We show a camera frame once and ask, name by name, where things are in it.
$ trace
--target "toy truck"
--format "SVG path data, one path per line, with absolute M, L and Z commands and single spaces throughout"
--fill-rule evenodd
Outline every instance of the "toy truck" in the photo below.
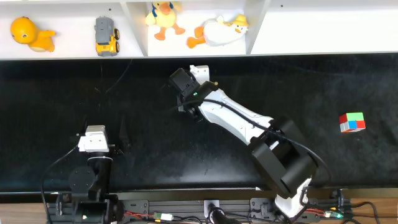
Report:
M 117 40 L 120 39 L 119 30 L 108 17 L 99 17 L 95 20 L 95 42 L 98 56 L 115 56 L 120 51 Z

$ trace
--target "wooden surface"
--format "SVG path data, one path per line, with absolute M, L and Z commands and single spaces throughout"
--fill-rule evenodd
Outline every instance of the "wooden surface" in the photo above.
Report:
M 359 198 L 352 199 L 352 203 L 370 201 L 375 204 L 379 216 L 394 215 L 397 216 L 398 198 Z M 373 209 L 370 205 L 364 205 L 361 208 L 355 208 L 355 214 L 373 215 Z M 374 218 L 356 217 L 356 220 L 362 224 L 376 223 Z M 26 223 L 36 224 L 45 223 L 45 213 L 41 203 L 22 203 L 22 204 L 0 204 L 0 224 Z M 322 224 L 343 223 L 340 221 L 322 221 Z M 380 218 L 381 224 L 398 223 L 396 218 Z

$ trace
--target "black tabletop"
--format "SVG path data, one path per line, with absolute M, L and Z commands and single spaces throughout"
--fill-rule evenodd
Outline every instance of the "black tabletop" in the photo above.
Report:
M 398 185 L 397 54 L 135 59 L 115 84 L 129 62 L 0 62 L 0 192 L 39 191 L 45 168 L 77 144 L 85 116 L 113 136 L 125 117 L 131 148 L 114 157 L 113 192 L 266 186 L 232 134 L 164 112 L 177 104 L 164 83 L 191 64 L 210 66 L 211 80 L 250 110 L 292 118 L 330 166 L 331 186 Z M 338 118 L 349 112 L 363 112 L 364 131 L 340 133 Z M 68 190 L 86 159 L 72 153 L 45 188 Z M 319 170 L 313 183 L 325 179 Z

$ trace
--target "blue square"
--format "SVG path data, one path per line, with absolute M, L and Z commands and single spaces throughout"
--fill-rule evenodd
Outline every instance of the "blue square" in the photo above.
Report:
M 357 129 L 356 121 L 348 121 L 348 126 L 350 129 Z

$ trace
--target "colorful cube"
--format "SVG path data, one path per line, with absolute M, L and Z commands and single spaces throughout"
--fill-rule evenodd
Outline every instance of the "colorful cube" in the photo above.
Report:
M 346 113 L 340 116 L 340 130 L 342 133 L 364 130 L 365 120 L 362 113 Z

